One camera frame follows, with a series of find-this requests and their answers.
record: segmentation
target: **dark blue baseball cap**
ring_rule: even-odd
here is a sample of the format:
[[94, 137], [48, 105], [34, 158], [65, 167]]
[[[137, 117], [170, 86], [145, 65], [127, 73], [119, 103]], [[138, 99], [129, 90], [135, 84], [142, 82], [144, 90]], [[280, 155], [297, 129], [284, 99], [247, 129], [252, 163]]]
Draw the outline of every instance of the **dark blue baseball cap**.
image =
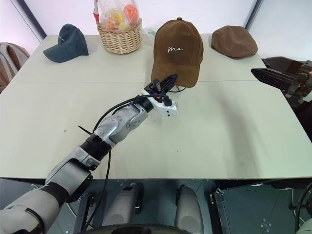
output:
[[65, 62], [79, 55], [89, 55], [84, 35], [72, 24], [64, 25], [58, 35], [58, 44], [43, 53], [54, 62]]

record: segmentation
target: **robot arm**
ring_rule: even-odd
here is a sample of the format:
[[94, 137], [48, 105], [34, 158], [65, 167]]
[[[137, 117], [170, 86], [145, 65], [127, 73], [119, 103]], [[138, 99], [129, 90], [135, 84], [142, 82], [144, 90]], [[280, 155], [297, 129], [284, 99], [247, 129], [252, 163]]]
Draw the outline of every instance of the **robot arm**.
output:
[[[176, 75], [163, 82], [154, 81], [143, 94], [166, 94]], [[37, 234], [49, 230], [65, 202], [76, 201], [93, 177], [101, 160], [127, 135], [137, 128], [153, 108], [165, 116], [177, 116], [177, 103], [156, 97], [141, 98], [105, 117], [95, 131], [75, 148], [48, 175], [45, 185], [32, 190], [0, 211], [0, 233]]]

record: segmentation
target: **brown corduroy cap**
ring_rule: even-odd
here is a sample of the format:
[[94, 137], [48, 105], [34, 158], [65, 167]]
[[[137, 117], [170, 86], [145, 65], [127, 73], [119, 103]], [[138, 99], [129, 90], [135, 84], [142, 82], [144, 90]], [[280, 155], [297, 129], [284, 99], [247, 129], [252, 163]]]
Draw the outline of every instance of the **brown corduroy cap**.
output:
[[227, 25], [214, 31], [211, 46], [232, 59], [252, 56], [258, 51], [252, 36], [241, 26]]
[[177, 74], [175, 84], [196, 85], [203, 60], [203, 42], [190, 22], [177, 18], [161, 26], [155, 36], [152, 81]]

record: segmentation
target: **cap visor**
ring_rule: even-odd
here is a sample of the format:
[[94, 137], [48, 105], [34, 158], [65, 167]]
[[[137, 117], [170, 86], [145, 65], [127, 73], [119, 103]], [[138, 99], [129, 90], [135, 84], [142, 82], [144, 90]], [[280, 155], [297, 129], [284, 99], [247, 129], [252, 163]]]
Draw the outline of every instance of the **cap visor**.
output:
[[251, 56], [254, 56], [254, 54], [253, 55], [246, 55], [246, 56], [241, 56], [241, 57], [232, 57], [232, 56], [228, 56], [229, 58], [232, 58], [232, 59], [244, 59], [244, 58], [248, 58], [248, 57], [251, 57]]
[[152, 69], [152, 81], [154, 79], [162, 81], [170, 75], [177, 74], [175, 84], [191, 88], [197, 83], [199, 69], [199, 65], [159, 64], [154, 62]]
[[66, 62], [79, 56], [77, 52], [70, 49], [65, 43], [52, 46], [44, 50], [43, 53], [53, 62]]

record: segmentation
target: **gray floor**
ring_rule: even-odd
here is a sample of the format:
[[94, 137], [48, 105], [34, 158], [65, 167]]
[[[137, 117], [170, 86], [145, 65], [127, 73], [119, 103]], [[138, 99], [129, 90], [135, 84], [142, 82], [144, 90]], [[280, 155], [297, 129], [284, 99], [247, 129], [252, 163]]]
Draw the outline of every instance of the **gray floor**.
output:
[[[96, 215], [92, 226], [99, 226], [114, 197], [133, 180], [109, 180], [103, 206]], [[205, 234], [211, 234], [210, 216], [205, 195], [211, 191], [213, 181], [207, 180], [140, 180], [144, 186], [142, 212], [135, 216], [134, 223], [155, 223], [173, 225], [176, 214], [176, 191], [182, 184], [191, 186], [199, 199]], [[89, 192], [98, 194], [103, 181], [94, 180]], [[36, 188], [35, 185], [0, 179], [0, 209], [23, 193]], [[294, 201], [302, 191], [294, 191]], [[291, 190], [277, 190], [270, 186], [242, 187], [224, 191], [224, 204], [232, 234], [293, 234], [294, 216], [288, 209]], [[64, 205], [48, 234], [71, 234], [78, 212], [79, 201], [71, 203], [73, 212]], [[310, 216], [302, 210], [301, 217]]]

